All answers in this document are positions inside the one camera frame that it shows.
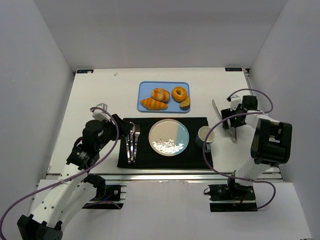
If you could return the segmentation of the brown bread slice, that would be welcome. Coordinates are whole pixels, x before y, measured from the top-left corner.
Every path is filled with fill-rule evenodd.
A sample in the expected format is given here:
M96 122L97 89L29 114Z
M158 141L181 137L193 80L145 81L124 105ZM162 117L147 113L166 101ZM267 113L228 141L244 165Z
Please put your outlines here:
M188 109L190 105L191 105L191 98L187 96L186 99L179 104L179 107L181 109Z

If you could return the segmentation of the orange bagel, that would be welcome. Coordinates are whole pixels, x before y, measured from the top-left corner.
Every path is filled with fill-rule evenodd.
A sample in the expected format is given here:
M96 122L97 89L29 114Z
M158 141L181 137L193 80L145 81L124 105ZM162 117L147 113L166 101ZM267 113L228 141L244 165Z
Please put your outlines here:
M176 102L183 102L187 99L188 92L185 88L177 86L172 90L171 95Z

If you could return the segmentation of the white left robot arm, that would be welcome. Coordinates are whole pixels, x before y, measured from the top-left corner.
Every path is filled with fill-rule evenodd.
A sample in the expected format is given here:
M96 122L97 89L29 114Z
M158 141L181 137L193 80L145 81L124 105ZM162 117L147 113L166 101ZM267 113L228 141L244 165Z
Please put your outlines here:
M106 201L111 195L106 181L90 173L100 158L100 151L110 142L129 135L133 125L117 114L111 119L103 114L88 121L72 147L58 178L58 185L29 214L22 215L17 226L24 240L60 240L69 221L87 202Z

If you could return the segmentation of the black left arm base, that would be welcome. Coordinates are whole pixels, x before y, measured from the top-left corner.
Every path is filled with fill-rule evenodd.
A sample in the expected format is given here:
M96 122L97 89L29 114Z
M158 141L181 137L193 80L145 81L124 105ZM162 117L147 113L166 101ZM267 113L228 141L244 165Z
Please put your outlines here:
M120 210L126 199L127 187L125 185L105 185L83 209L92 210Z

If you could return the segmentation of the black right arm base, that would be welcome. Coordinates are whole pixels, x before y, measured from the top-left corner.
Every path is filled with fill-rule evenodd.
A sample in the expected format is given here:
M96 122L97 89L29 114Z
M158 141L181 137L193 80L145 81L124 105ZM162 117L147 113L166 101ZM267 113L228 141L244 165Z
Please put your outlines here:
M257 212L256 196L252 186L245 191L230 192L226 184L211 184L203 194L209 197L212 213Z

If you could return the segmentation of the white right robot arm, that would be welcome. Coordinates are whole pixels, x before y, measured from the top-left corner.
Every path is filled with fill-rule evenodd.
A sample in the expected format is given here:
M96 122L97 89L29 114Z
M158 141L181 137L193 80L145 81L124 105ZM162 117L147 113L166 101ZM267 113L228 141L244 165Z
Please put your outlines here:
M291 154L293 126L258 113L258 99L253 95L228 97L230 107L220 111L224 130L230 127L251 126L255 132L250 147L250 158L232 173L226 191L234 196L250 191L255 181L270 167L286 164Z

